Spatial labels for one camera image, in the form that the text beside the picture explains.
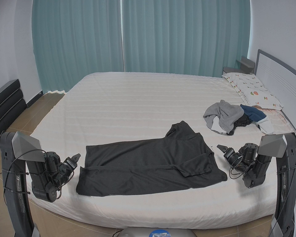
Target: curtain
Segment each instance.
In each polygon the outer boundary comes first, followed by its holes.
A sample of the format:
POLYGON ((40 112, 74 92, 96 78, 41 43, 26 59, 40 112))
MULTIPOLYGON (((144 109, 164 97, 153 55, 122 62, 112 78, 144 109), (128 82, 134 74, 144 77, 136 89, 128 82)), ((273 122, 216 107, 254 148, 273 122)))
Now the curtain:
POLYGON ((247 56, 250 0, 122 0, 126 71, 221 77, 247 56))
POLYGON ((93 72, 124 71, 120 1, 34 0, 32 37, 43 92, 93 72))

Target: black shirt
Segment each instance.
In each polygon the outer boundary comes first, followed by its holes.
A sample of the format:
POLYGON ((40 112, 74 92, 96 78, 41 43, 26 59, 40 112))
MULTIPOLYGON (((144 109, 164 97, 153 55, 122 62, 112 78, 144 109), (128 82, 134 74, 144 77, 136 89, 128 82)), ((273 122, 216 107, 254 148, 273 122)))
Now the black shirt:
POLYGON ((164 138, 87 146, 76 192, 138 195, 207 187, 226 180, 202 135, 181 121, 164 138))

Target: bed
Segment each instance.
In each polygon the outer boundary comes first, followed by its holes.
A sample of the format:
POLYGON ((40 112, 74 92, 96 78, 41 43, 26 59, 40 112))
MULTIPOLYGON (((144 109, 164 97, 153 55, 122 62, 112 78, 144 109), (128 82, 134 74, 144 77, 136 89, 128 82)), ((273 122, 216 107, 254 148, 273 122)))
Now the bed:
MULTIPOLYGON (((264 75, 263 83, 272 91, 266 70, 271 64, 264 60, 258 56, 257 75, 259 78, 264 75)), ((202 117, 204 111, 221 99, 235 105, 243 103, 223 78, 164 73, 93 73, 84 77, 57 103, 31 136, 40 140, 42 149, 55 151, 61 160, 80 153, 78 166, 84 167, 86 145, 161 138, 172 124, 184 120, 195 132, 202 134, 215 152, 218 167, 228 173, 229 165, 216 146, 221 144, 238 150, 247 142, 259 144, 263 133, 254 124, 238 127, 233 136, 208 129, 202 117)), ((283 104, 289 109, 286 101, 283 104)), ((271 118, 275 133, 294 131, 281 111, 266 109, 264 112, 271 118)), ((283 109, 283 112, 289 114, 288 110, 283 109)), ((247 189, 242 179, 228 179, 199 189, 92 197, 76 193, 78 177, 79 169, 76 169, 73 179, 63 187, 61 198, 54 203, 36 199, 34 195, 29 197, 60 215, 113 228, 224 228, 273 214, 276 205, 275 159, 267 170, 265 182, 252 189, 247 189)), ((27 185, 31 191, 30 177, 27 177, 27 185)))

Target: gray clothing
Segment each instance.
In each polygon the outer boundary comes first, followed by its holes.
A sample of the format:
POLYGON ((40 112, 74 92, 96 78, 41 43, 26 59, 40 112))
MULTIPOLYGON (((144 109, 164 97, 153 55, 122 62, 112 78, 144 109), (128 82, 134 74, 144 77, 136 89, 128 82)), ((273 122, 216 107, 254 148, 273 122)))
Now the gray clothing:
POLYGON ((203 118, 207 122, 207 127, 212 129, 213 120, 218 116, 220 127, 229 133, 233 129, 233 123, 243 115, 244 110, 242 107, 231 105, 225 100, 221 100, 207 108, 203 118))

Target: blue sticker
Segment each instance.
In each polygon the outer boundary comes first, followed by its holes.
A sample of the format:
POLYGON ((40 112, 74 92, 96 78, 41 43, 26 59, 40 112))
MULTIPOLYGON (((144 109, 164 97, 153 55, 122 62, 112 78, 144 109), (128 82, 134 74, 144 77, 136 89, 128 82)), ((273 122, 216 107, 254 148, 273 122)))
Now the blue sticker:
POLYGON ((149 237, 172 237, 166 230, 154 230, 151 232, 149 237))

